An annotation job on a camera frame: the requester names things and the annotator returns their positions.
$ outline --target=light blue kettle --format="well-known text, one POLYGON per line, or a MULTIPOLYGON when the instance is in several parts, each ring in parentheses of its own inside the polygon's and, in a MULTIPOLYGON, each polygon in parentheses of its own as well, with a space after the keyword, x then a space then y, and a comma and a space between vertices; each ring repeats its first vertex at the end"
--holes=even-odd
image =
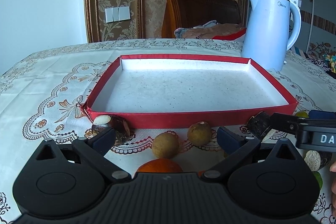
POLYGON ((252 58, 269 71, 281 71, 286 51, 296 42, 301 29, 299 7, 291 0, 250 0, 242 57, 252 58), (294 25, 289 34, 290 12, 294 25))

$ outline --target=green fruit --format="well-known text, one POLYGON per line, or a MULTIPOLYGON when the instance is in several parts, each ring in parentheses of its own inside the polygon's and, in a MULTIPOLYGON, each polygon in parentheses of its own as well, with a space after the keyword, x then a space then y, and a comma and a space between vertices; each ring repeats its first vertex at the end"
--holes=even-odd
POLYGON ((307 112, 305 112, 305 111, 296 112, 295 116, 302 117, 302 118, 309 118, 307 112))
POLYGON ((313 171, 313 175, 315 176, 317 182, 319 183, 319 187, 320 187, 320 190, 321 190, 322 186, 323 186, 323 180, 322 180, 321 174, 317 171, 313 171))

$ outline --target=pillow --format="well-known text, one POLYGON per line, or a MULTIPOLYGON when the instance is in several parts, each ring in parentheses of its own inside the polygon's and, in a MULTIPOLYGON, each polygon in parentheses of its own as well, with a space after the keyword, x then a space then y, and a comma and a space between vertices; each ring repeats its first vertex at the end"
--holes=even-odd
POLYGON ((174 34, 176 38, 244 40, 246 28, 242 25, 231 23, 216 24, 215 22, 215 20, 209 21, 192 29, 177 28, 174 34))

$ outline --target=table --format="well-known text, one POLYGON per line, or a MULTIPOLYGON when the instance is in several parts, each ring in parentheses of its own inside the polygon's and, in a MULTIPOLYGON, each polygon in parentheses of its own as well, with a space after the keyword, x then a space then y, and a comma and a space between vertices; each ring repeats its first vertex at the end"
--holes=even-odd
MULTIPOLYGON (((46 50, 15 64, 0 77, 1 224, 9 224, 20 215, 12 185, 44 137, 57 143, 92 137, 91 123, 79 106, 116 57, 140 53, 240 56, 241 48, 239 42, 212 39, 131 39, 46 50)), ((286 61, 281 72, 271 74, 298 100, 296 111, 336 111, 336 80, 292 51, 287 52, 286 61)), ((250 135, 244 125, 229 128, 241 136, 250 135)), ((184 139, 176 157, 184 171, 204 170, 223 159, 216 143, 216 128, 212 142, 202 147, 193 147, 186 140, 186 129, 169 130, 184 139), (197 166, 188 159, 188 153, 200 159, 197 166)), ((105 157, 133 174, 142 163, 154 159, 148 148, 152 139, 163 131, 136 130, 132 140, 113 147, 105 157)), ((281 137, 295 140, 291 135, 277 132, 269 141, 276 142, 281 137)), ((334 176, 329 166, 319 172, 323 187, 312 214, 321 223, 335 223, 330 195, 334 176)))

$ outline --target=midea logo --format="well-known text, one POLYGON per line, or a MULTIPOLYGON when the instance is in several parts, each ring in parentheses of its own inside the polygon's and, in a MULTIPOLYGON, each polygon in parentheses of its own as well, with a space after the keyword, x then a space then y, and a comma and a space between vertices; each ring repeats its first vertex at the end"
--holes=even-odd
POLYGON ((281 7, 285 7, 285 8, 286 8, 286 5, 283 5, 280 1, 278 1, 278 6, 281 6, 281 7))

